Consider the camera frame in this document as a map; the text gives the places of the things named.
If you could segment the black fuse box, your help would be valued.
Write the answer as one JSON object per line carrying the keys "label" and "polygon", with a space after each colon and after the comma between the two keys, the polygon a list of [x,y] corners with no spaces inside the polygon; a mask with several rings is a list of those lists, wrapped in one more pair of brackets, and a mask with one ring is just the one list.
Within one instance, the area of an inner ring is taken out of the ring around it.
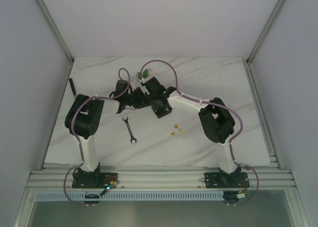
{"label": "black fuse box", "polygon": [[170,114],[172,112],[172,108],[169,104],[166,105],[152,105],[152,110],[154,111],[156,117],[158,119]]}

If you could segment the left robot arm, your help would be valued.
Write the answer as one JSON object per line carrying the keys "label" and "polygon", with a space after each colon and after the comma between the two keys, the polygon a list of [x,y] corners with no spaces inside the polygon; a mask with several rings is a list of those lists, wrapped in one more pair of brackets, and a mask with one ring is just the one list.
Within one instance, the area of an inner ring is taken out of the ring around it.
{"label": "left robot arm", "polygon": [[89,188],[97,188],[102,181],[101,175],[95,172],[99,161],[94,141],[102,112],[120,114],[129,107],[141,109],[149,105],[141,89],[134,88],[127,80],[118,80],[108,97],[77,95],[65,118],[65,127],[79,144],[79,168],[87,172],[83,181]]}

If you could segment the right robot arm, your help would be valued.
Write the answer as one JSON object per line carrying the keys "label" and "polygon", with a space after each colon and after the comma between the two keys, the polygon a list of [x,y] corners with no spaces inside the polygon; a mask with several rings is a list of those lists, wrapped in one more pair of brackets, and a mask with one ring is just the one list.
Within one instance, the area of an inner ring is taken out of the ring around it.
{"label": "right robot arm", "polygon": [[184,110],[198,115],[206,137],[218,145],[220,181],[231,187],[237,180],[237,165],[231,156],[227,142],[234,133],[235,121],[223,101],[200,100],[196,97],[179,93],[175,87],[165,88],[155,77],[140,78],[141,85],[146,88],[145,96],[157,118],[162,118],[174,109]]}

